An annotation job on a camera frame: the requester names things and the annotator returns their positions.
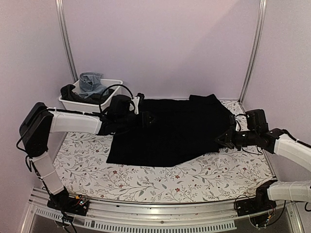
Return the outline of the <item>black t-shirt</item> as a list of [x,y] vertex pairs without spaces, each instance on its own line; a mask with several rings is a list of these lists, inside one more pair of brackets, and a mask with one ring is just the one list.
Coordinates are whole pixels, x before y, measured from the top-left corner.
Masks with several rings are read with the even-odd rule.
[[188,100],[147,99],[140,110],[153,115],[155,122],[117,133],[107,163],[172,167],[218,152],[216,138],[229,129],[232,115],[214,94],[190,95]]

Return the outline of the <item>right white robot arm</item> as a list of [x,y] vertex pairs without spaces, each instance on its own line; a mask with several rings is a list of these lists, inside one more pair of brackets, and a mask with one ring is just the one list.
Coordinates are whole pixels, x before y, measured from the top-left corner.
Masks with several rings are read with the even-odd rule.
[[[286,130],[278,128],[264,133],[255,131],[236,131],[229,129],[216,138],[216,142],[230,149],[242,149],[247,146],[257,146],[271,153],[287,158],[306,170],[311,170],[311,147],[294,139]],[[252,199],[251,207],[256,212],[261,212],[270,204],[271,200],[291,200],[299,202],[311,201],[311,182],[276,181],[264,188]]]

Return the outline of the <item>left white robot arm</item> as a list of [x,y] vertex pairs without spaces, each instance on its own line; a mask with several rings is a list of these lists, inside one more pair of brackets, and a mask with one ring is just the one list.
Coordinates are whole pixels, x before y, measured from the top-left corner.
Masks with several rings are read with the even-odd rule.
[[98,136],[126,133],[135,126],[150,127],[155,117],[149,112],[127,111],[123,115],[87,113],[65,109],[48,108],[37,102],[30,110],[19,128],[22,151],[30,160],[29,168],[35,169],[39,178],[53,197],[53,202],[62,211],[72,207],[72,200],[67,196],[65,187],[53,166],[48,153],[48,140],[52,133],[78,132]]

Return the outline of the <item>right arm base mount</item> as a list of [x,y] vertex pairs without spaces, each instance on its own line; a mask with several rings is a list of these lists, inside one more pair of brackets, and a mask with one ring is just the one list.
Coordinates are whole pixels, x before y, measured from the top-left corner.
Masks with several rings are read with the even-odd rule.
[[276,202],[269,200],[267,193],[267,189],[275,182],[276,180],[267,181],[257,187],[254,198],[235,200],[234,209],[238,216],[251,215],[276,208]]

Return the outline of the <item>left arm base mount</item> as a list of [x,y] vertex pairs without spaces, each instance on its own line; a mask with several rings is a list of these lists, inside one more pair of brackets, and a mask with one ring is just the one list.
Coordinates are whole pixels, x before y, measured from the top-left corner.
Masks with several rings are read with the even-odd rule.
[[81,194],[71,197],[64,187],[60,193],[50,194],[47,206],[65,213],[86,216],[89,208],[89,198]]

